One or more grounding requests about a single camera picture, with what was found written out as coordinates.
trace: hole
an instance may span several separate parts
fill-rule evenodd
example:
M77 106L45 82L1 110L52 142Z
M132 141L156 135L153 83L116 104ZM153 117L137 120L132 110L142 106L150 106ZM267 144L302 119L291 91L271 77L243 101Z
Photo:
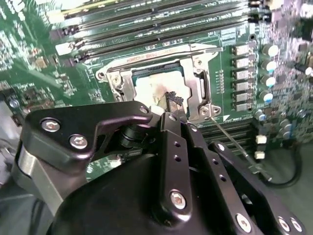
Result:
M98 73L98 77L99 77L99 78L104 78L104 77L105 77L105 74L102 73L102 72L100 72L100 73Z
M181 158L179 156L177 156L177 155L174 156L174 159L175 159L176 162L181 162Z
M151 139L149 139L149 143L154 143L156 141L156 139L155 138L151 138Z
M174 145L179 148L180 147L180 144L178 142L174 142Z
M249 36L249 39L250 39L250 40L255 40L255 39L256 39L255 34L251 34L251 35Z
M171 114L170 114L168 117L169 117L169 118L170 118L170 120L172 120L172 121L177 121L176 117L174 117L174 116L173 116L173 115L171 115Z
M147 114L149 112L149 110L143 106L141 106L139 110L144 114Z
M223 182L226 182L226 178L225 178L223 175L220 175L220 179L221 179Z

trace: black metal bracket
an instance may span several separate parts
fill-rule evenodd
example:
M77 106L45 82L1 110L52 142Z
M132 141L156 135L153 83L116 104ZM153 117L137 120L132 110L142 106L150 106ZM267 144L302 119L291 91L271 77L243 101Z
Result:
M47 120L57 128L44 126ZM81 143L75 147L71 142L77 135L83 137L82 148ZM190 223L195 216L193 211L200 216L190 174L190 163L195 161L207 178L204 182L210 183L210 190L216 195L227 234L305 234L298 218L225 145L214 142L208 148L196 126L181 122L172 113L166 112L161 117L154 115L136 101L31 113L25 120L16 157L18 166L14 167L23 177L16 178L31 180L39 188L36 192L56 212L73 191L82 185L93 185L92 182L86 184L84 176L97 151L101 149L105 156L132 147L152 153L153 162L159 164L157 196L151 205L159 225L178 229ZM257 225L247 213L241 194L245 194L257 209L254 215Z
M99 136L114 133L122 126L145 124L151 119L149 109L136 101L41 110L26 117L21 141L30 154L55 168L79 173L95 154ZM46 131L42 127L45 120L56 121L60 129ZM69 140L75 135L87 141L84 149L71 146Z
M218 153L236 190L252 202L255 219L265 234L305 234L304 225L289 211L278 197L245 167L232 151L219 141L210 149Z
M192 215L187 142L172 113L164 113L159 125L160 183L154 214L162 224L175 227Z

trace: chip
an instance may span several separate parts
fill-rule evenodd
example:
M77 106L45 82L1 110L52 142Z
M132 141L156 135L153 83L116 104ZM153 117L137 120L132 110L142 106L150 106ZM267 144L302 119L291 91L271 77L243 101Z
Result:
M244 68L249 66L249 58L242 58L235 60L235 67L236 68Z
M235 72L235 78L237 80L248 79L249 78L249 71L243 70L243 71Z
M246 101L248 99L248 93L236 95L236 102Z
M308 49L308 44L306 43L300 44L298 48L299 51L306 51L307 49Z
M293 100L298 100L302 97L302 93L297 93L293 95Z
M47 68L47 63L43 57L39 57L36 61L35 64L37 67L44 69Z
M282 83L285 82L285 80L286 80L286 75L282 74L282 75L277 76L276 83L277 84L282 84Z
M248 90L249 88L249 83L248 82L241 82L236 84L236 90L237 91L245 91Z
M245 55L249 53L249 45L235 47L235 55Z

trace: screw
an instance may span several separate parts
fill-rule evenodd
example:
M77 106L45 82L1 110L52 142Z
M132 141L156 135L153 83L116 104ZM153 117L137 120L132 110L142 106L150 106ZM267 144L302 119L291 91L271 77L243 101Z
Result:
M9 104L13 109L16 109L20 106L20 103L16 99L10 100Z
M285 220L282 217L278 217L278 221L280 223L280 225L282 226L282 228L286 231L286 232L290 232L290 227L289 225L285 222Z
M149 110L143 106L141 106L139 110L144 114L147 114L149 112Z
M117 86L121 85L122 78L118 75L115 75L114 78L112 79L112 83L113 83L113 85L115 85L117 87Z
M217 144L217 146L219 147L219 149L221 151L224 151L225 150L225 147L223 145L221 145L220 143Z
M200 112L201 112L201 115L202 115L202 116L207 115L207 114L208 114L208 111L209 111L208 107L202 107L202 108L200 109Z
M191 127L191 130L193 130L194 132L197 132L197 131L198 131L198 129L197 129L197 127L196 127L196 126L194 126L194 125L190 125L190 127Z
M307 115L307 112L303 109L301 109L299 112L298 112L298 117L299 118L305 118L305 116Z
M290 218L290 221L292 222L294 228L295 228L298 232L302 232L302 228L301 228L300 224L299 224L294 218Z
M177 121L176 117L174 117L172 114L170 114L168 117L169 117L170 120L172 120L172 121Z
M177 209L184 209L186 207L186 200L179 192L171 192L171 201Z
M72 145L74 148L77 148L77 149L84 149L88 145L86 138L81 135L72 136L69 139L69 143L70 145Z
M242 228L246 233L250 233L252 230L251 224L242 214L236 215L237 223L239 224L240 228Z
M55 120L45 120L41 123L42 128L48 132L56 132L60 129L60 125Z
M105 78L106 75L103 72L98 73L98 78L101 80L103 78Z

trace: green circuit board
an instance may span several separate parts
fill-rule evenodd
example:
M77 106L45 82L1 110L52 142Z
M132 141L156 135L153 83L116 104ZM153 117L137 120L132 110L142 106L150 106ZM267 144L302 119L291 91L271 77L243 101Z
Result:
M271 106L262 98L271 90L260 80L272 72L262 67L272 58L262 53L262 45L278 40L270 34L273 28L268 23L251 22L255 12L266 15L269 10L251 8L248 2L3 0L0 91L14 90L7 103L22 117L46 108L115 102L110 84L96 77L110 62L180 45L212 45L222 48L208 64L211 99L221 107L215 119L219 123L252 119L257 110ZM287 39L279 43L290 44ZM236 79L240 71L248 72L245 80ZM238 94L246 93L248 98L236 101ZM294 113L291 118L297 120ZM294 122L294 128L299 123L303 122ZM209 125L209 121L198 124ZM283 139L276 136L272 146ZM111 166L102 160L92 163L88 172L93 168L105 172Z
M257 40L259 39L258 25L248 24L246 21L250 10L243 0L207 0L198 1L201 4L182 4L181 7L175 7L175 14L171 13L173 12L173 7L171 6L172 11L167 11L169 16L165 17L165 13L162 14L164 20L169 21L171 17L184 18L192 14L195 15L198 11L203 11L203 9L220 7L219 5L225 5L226 10L215 13L213 16L202 16L202 14L199 14L199 17L188 20L189 26L186 26L185 21L165 25L164 30L174 33L173 35L181 35L182 30L188 30L189 28L191 33L186 34L186 36L171 36L170 40L162 40L162 42L160 42L160 37L164 35L162 27L158 29L158 32L154 29L150 31L145 30L147 42L151 41L151 43L143 43L144 46L138 44L138 46L131 49L125 47L124 44L138 38L142 31L138 30L138 27L141 27L141 25L136 23L133 17L131 18L132 20L129 20L130 17L128 17L125 18L125 21L122 18L118 21L113 21L111 24L104 23L104 26L99 24L99 26L82 30L74 35L56 39L53 34L57 34L57 30L73 27L77 22L81 25L90 21L97 21L102 19L101 17L103 17L104 13L100 11L80 17L71 17L60 23L50 23L49 19L51 20L51 14L53 14L51 12L58 12L64 8L61 1L26 0L24 1L25 7L22 9L24 17L21 20L17 12L15 14L10 12L10 2L14 3L14 1L10 0L0 3L1 12L3 13L3 17L0 19L0 40L2 42L0 87L1 90L5 87L11 87L15 90L16 100L19 102L19 105L11 107L14 113L21 113L25 116L31 111L42 108L113 102L114 99L109 84L99 82L95 78L95 72L98 69L115 58L121 58L125 55L136 55L149 50L192 42L224 47L224 51L210 61L209 64L212 99L214 104L222 107L222 113L217 120L224 122L226 120L232 121L252 117L252 111L256 108L257 100L254 100L254 103L252 103L253 107L249 108L249 110L236 112L232 96L234 90L232 77L234 69L233 45L244 44L250 40L249 37L251 36ZM238 4L238 7L228 9L229 5L234 3ZM134 9L136 6L134 7L133 4L110 8L105 11L105 18L116 17L116 12L122 14L123 11L129 11L129 8L132 11L136 10ZM193 29L205 27L206 24L211 25L211 27L208 27L208 30L205 32ZM121 30L128 30L129 32L134 27L137 27L138 32L128 33L127 35L120 35L119 33ZM149 41L149 34L152 31L155 35L158 33L160 35L155 40L156 42L153 40ZM98 35L104 33L120 36L106 36L105 39L95 40L95 43L86 43L80 48L73 49L67 55L60 56L56 51L56 45L86 40L87 38L99 38L100 36ZM98 51L101 51L102 55L68 65L70 63L69 60L77 58L77 56L85 52L98 53ZM257 59L256 48L256 60L253 66L257 66Z

